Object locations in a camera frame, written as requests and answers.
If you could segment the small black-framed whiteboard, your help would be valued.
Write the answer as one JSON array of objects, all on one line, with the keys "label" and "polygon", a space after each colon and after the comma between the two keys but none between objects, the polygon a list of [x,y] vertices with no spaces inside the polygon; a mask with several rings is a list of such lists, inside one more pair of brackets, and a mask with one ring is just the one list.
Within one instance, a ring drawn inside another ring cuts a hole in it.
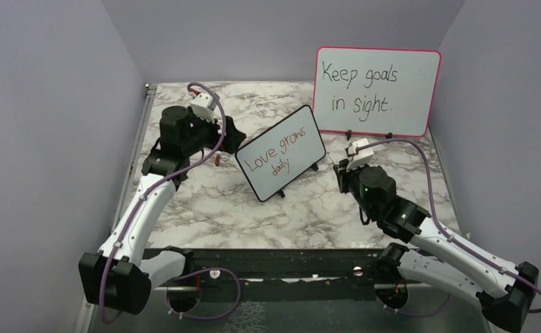
[{"label": "small black-framed whiteboard", "polygon": [[266,202],[327,154],[310,105],[303,105],[234,154],[256,198]]}]

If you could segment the white red whiteboard marker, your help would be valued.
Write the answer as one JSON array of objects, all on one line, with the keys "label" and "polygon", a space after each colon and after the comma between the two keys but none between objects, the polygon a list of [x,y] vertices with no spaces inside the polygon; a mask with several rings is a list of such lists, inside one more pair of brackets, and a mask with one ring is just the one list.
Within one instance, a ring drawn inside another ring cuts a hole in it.
[{"label": "white red whiteboard marker", "polygon": [[338,158],[337,158],[337,157],[333,157],[332,154],[328,153],[328,154],[327,154],[327,157],[330,159],[330,161],[332,162],[332,164],[338,164],[338,163],[339,163]]}]

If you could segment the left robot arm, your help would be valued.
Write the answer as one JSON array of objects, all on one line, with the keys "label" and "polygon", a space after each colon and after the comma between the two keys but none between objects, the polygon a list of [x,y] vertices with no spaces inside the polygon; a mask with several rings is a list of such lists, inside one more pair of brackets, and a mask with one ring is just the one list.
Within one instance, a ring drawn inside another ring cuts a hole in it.
[{"label": "left robot arm", "polygon": [[84,253],[78,263],[86,300],[101,311],[139,314],[152,290],[169,280],[183,285],[194,278],[188,250],[168,247],[145,259],[148,238],[194,168],[190,158],[203,150],[234,154],[246,138],[231,116],[223,115],[221,121],[212,114],[202,117],[196,106],[165,108],[159,129],[121,221],[95,253]]}]

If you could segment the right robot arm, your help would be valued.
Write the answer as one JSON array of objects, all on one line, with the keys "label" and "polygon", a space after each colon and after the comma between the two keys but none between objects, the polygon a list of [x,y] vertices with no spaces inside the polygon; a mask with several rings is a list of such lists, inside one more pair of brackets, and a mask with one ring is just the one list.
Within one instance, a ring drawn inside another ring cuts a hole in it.
[{"label": "right robot arm", "polygon": [[338,189],[351,194],[367,222],[395,239],[377,262],[385,282],[417,280],[470,301],[483,317],[507,332],[521,332],[539,295],[539,270],[516,264],[474,245],[433,212],[397,194],[380,166],[341,160],[333,166]]}]

